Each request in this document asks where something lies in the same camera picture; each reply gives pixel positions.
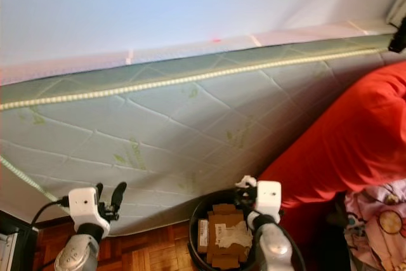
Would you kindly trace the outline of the pink fabric bed base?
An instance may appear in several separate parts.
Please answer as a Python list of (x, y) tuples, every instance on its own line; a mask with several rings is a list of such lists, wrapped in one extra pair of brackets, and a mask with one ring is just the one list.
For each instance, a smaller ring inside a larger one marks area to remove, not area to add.
[(328, 39), (357, 38), (391, 35), (396, 27), (383, 20), (345, 21), (327, 25), (313, 25), (299, 29), (270, 31), (194, 44), (181, 44), (152, 50), (108, 51), (94, 55), (58, 57), (35, 60), (23, 64), (2, 65), (1, 84), (9, 85), (45, 77), (64, 76), (91, 70), (106, 70), (118, 66), (173, 60), (191, 56), (223, 53), (224, 51), (251, 50), (266, 46), (299, 44)]

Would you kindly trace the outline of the brown cardboard box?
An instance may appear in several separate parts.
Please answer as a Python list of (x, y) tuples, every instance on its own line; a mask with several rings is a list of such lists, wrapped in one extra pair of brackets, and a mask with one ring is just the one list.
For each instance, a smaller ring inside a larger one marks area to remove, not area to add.
[(208, 212), (208, 218), (198, 221), (198, 248), (197, 253), (205, 254), (206, 263), (212, 268), (229, 270), (240, 268), (240, 263), (247, 261), (251, 247), (242, 247), (232, 244), (229, 248), (219, 248), (214, 244), (214, 224), (224, 223), (236, 225), (240, 221), (246, 221), (241, 210), (234, 204), (215, 204), (213, 210)]

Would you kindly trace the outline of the red blanket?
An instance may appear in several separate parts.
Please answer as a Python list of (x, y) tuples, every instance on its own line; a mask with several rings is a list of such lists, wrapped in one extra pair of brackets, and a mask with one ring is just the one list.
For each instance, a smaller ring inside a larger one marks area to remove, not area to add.
[(282, 207), (406, 179), (406, 62), (363, 76), (265, 170)]

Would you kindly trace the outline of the dark low cabinet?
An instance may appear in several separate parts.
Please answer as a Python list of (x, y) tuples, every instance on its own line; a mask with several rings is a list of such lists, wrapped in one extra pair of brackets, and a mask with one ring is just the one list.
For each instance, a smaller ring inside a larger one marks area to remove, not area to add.
[(0, 271), (35, 271), (37, 231), (29, 223), (1, 212), (0, 242)]

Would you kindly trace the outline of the pink cartoon bear quilt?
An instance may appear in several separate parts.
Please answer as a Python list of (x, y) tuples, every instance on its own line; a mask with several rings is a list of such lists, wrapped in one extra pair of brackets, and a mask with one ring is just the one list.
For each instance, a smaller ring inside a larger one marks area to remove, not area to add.
[(406, 179), (348, 192), (343, 204), (353, 271), (406, 271)]

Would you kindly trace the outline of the white crumpled paper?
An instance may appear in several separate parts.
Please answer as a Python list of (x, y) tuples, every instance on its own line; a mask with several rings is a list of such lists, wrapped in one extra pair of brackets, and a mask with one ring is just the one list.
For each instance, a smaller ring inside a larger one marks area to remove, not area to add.
[(251, 230), (247, 228), (245, 221), (240, 221), (236, 225), (215, 223), (213, 232), (214, 244), (219, 248), (229, 248), (232, 244), (249, 248), (253, 243)]

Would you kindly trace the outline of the black round waste bin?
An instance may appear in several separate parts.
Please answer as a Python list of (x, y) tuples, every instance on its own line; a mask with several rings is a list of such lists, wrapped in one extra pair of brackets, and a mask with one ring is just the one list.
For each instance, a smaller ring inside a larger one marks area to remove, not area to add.
[[(221, 269), (212, 268), (206, 263), (205, 254), (197, 253), (198, 221), (199, 219), (208, 218), (208, 212), (213, 210), (215, 204), (234, 204), (236, 208), (242, 208), (240, 204), (235, 203), (235, 191), (233, 189), (219, 190), (218, 192), (213, 192), (200, 198), (188, 222), (189, 237), (187, 242), (188, 254), (192, 266), (198, 271), (221, 271)], [(255, 252), (255, 248), (252, 248), (249, 254), (247, 254), (247, 261), (240, 263), (240, 268), (227, 271), (260, 271), (260, 263), (256, 260)]]

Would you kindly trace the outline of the white green quilted mattress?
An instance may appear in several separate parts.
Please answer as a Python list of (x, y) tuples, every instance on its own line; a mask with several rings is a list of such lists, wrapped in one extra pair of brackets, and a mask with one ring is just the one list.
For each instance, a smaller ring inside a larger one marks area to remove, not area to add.
[(185, 221), (258, 176), (345, 89), (404, 62), (390, 35), (159, 60), (1, 88), (2, 162), (49, 199), (126, 182), (111, 234)]

